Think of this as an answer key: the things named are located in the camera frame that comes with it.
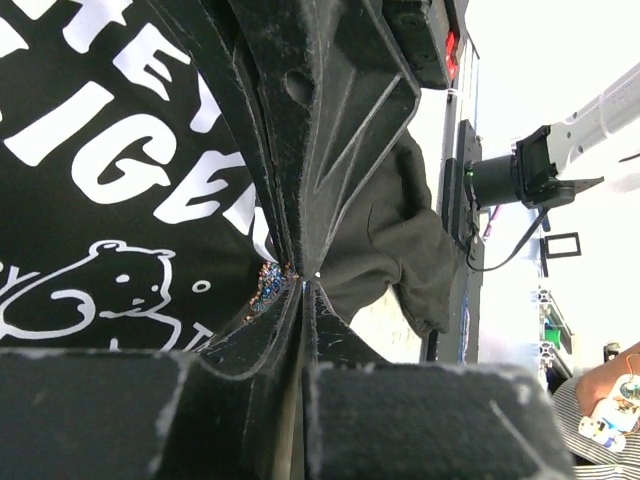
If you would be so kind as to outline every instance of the striped shirt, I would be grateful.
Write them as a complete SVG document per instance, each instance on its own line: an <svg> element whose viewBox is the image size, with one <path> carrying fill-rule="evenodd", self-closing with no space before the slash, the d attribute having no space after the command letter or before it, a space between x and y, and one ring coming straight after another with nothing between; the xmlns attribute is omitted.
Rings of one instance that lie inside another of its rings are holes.
<svg viewBox="0 0 640 480"><path fill-rule="evenodd" d="M577 378L564 382L553 395L556 421L569 451L593 463L576 466L576 478L585 480L640 480L640 434L626 438L620 453L613 453L602 445L578 433L582 413L576 399Z"/></svg>

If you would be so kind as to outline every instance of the black t-shirt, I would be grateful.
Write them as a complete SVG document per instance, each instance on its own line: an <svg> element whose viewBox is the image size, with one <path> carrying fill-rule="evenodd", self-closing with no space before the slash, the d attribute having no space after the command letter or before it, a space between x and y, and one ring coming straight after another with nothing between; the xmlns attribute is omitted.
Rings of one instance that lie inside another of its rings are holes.
<svg viewBox="0 0 640 480"><path fill-rule="evenodd" d="M1 2L0 118L0 346L193 349L255 293L251 178L147 2Z"/></svg>

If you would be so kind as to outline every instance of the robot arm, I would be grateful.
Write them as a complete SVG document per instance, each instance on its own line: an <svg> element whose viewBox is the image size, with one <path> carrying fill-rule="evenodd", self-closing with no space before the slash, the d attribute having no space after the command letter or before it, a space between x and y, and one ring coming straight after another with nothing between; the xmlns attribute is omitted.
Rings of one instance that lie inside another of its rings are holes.
<svg viewBox="0 0 640 480"><path fill-rule="evenodd" d="M517 201L532 209L567 205L604 178L567 181L557 176L638 118L640 64L569 118L517 142L511 155L470 162L465 178L469 201L477 208Z"/></svg>
<svg viewBox="0 0 640 480"><path fill-rule="evenodd" d="M549 156L559 173L640 118L640 63L569 118L551 127Z"/></svg>

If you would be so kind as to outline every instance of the person's arm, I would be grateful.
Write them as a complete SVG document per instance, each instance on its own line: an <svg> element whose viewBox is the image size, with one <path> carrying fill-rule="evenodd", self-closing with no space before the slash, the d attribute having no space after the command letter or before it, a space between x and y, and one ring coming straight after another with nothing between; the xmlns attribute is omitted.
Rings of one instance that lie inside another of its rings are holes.
<svg viewBox="0 0 640 480"><path fill-rule="evenodd" d="M596 404L609 395L618 378L629 373L640 374L640 342L580 378L576 397L582 413L591 415Z"/></svg>

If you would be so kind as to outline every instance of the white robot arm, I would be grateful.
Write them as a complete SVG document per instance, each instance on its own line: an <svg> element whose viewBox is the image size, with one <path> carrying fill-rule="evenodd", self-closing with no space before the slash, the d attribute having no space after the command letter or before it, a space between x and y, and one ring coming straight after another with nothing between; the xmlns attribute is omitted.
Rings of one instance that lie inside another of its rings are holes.
<svg viewBox="0 0 640 480"><path fill-rule="evenodd" d="M582 154L640 118L640 63L569 118L551 126L551 162L564 172Z"/></svg>

